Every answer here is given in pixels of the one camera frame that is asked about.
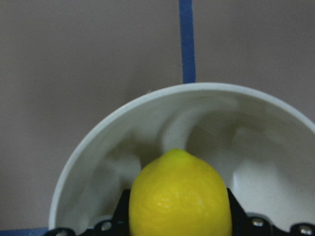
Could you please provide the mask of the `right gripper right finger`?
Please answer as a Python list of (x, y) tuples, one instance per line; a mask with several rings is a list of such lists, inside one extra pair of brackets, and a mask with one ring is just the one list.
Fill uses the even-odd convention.
[(313, 236), (315, 234), (314, 224), (306, 222), (295, 223), (288, 231), (281, 230), (263, 215), (246, 213), (229, 188), (227, 192), (233, 236)]

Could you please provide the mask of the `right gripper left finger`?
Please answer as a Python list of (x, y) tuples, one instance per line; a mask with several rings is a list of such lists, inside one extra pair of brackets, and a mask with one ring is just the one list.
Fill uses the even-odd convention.
[(129, 207), (130, 189), (122, 192), (111, 219), (99, 221), (93, 227), (88, 227), (81, 234), (73, 229), (58, 227), (47, 231), (45, 236), (129, 236)]

